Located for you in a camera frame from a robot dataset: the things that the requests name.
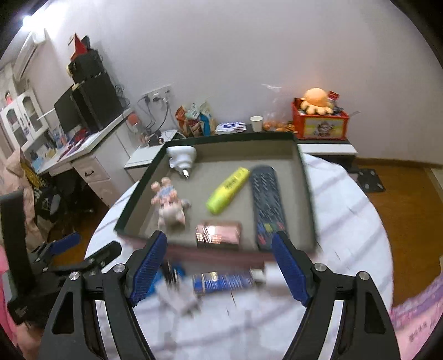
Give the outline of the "black hair clip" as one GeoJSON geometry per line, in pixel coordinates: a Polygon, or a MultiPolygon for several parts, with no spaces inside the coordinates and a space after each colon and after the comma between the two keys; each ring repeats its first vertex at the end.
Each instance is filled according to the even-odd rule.
{"type": "Polygon", "coordinates": [[[163,262],[160,268],[167,286],[177,288],[179,286],[179,276],[176,269],[168,261],[163,262]]]}

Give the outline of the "pink pig doll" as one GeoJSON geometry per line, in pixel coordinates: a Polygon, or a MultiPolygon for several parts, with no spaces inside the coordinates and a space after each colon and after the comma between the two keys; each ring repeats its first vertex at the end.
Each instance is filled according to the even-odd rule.
{"type": "Polygon", "coordinates": [[[155,192],[151,205],[157,211],[158,226],[171,228],[186,225],[185,210],[191,207],[191,203],[187,199],[179,198],[171,179],[163,177],[160,181],[153,182],[151,189],[155,192]]]}

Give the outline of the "white USB charger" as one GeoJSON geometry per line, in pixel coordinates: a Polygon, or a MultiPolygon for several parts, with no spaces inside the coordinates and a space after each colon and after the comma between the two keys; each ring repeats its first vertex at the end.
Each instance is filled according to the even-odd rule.
{"type": "Polygon", "coordinates": [[[189,279],[179,279],[174,284],[167,284],[163,279],[155,284],[155,292],[162,302],[179,315],[184,315],[198,305],[193,283],[189,279]]]}

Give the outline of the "blue gold foil box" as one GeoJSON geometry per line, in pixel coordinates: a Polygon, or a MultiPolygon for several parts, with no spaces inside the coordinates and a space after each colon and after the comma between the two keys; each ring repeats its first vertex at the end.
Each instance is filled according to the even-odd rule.
{"type": "Polygon", "coordinates": [[[223,274],[213,271],[197,274],[192,280],[193,290],[197,295],[247,289],[254,286],[252,276],[246,273],[223,274]]]}

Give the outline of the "white square power adapter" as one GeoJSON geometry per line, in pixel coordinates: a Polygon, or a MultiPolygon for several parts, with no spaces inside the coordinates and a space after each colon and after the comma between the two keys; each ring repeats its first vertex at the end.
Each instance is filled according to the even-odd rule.
{"type": "Polygon", "coordinates": [[[287,287],[280,267],[275,262],[267,262],[262,268],[250,269],[249,274],[258,285],[271,289],[287,287]]]}

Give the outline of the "white plug night light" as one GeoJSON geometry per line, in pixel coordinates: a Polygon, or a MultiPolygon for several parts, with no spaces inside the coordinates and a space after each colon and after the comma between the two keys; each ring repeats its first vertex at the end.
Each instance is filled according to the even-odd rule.
{"type": "Polygon", "coordinates": [[[189,179],[194,161],[197,157],[197,151],[190,145],[177,145],[167,148],[169,165],[175,169],[185,179],[189,179]]]}

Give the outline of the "yellow highlighter marker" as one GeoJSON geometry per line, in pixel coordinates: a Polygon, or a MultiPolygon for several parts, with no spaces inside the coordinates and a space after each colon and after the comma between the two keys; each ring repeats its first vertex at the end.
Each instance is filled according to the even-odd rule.
{"type": "Polygon", "coordinates": [[[250,171],[239,167],[229,175],[210,195],[206,206],[213,215],[218,215],[231,203],[236,194],[243,188],[249,179],[250,171]]]}

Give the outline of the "black TV remote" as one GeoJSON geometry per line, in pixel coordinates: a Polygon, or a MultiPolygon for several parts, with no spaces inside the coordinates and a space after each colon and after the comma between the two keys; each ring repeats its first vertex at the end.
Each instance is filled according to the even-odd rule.
{"type": "Polygon", "coordinates": [[[255,166],[250,172],[249,184],[256,244],[260,251],[271,251],[274,234],[287,231],[275,169],[267,165],[255,166]]]}

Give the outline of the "blue rectangular case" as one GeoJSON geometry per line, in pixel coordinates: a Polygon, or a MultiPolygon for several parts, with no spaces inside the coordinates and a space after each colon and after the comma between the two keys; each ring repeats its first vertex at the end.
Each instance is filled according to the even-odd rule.
{"type": "Polygon", "coordinates": [[[165,281],[168,286],[175,286],[178,284],[179,279],[185,275],[186,272],[180,264],[164,262],[161,264],[160,269],[154,276],[154,280],[150,288],[155,289],[155,285],[160,281],[165,281]]]}

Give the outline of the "pink bedding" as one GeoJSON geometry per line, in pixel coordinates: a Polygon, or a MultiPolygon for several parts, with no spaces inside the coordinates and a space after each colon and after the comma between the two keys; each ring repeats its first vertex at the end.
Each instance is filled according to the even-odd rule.
{"type": "Polygon", "coordinates": [[[413,359],[419,353],[441,317],[442,276],[420,294],[391,309],[401,359],[413,359]]]}

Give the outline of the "pink padded jacket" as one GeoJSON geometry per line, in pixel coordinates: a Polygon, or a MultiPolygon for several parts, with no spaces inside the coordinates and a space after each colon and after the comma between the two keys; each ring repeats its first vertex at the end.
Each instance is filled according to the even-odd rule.
{"type": "Polygon", "coordinates": [[[4,163],[1,163],[1,195],[15,191],[23,192],[25,243],[26,248],[31,251],[41,245],[44,240],[35,222],[34,193],[22,167],[22,152],[19,149],[16,149],[4,163]]]}

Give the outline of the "pink black-rimmed storage box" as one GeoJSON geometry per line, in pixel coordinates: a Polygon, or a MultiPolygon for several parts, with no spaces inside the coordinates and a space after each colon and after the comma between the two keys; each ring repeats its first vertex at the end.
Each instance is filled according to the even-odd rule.
{"type": "Polygon", "coordinates": [[[290,133],[241,133],[168,142],[120,215],[116,232],[168,239],[170,256],[244,264],[269,259],[276,233],[312,252],[310,186],[290,133]]]}

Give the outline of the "black computer tower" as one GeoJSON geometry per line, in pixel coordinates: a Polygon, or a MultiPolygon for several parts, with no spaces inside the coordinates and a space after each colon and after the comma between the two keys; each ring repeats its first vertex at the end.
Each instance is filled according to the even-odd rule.
{"type": "Polygon", "coordinates": [[[116,94],[108,73],[83,81],[71,96],[83,126],[90,133],[105,129],[123,113],[123,107],[116,94]]]}

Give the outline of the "black computer monitor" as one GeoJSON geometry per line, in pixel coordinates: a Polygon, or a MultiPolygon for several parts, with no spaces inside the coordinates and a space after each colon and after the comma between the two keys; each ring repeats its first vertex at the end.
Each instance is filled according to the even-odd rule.
{"type": "Polygon", "coordinates": [[[54,104],[56,115],[64,133],[69,133],[76,127],[85,127],[72,93],[72,87],[69,87],[54,104]]]}

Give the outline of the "black floor scale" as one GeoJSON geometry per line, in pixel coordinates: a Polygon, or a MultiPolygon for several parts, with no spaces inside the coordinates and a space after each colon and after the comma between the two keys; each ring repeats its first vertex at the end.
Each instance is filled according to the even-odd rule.
{"type": "Polygon", "coordinates": [[[385,187],[374,169],[359,169],[357,173],[357,183],[366,194],[385,191],[385,187]]]}

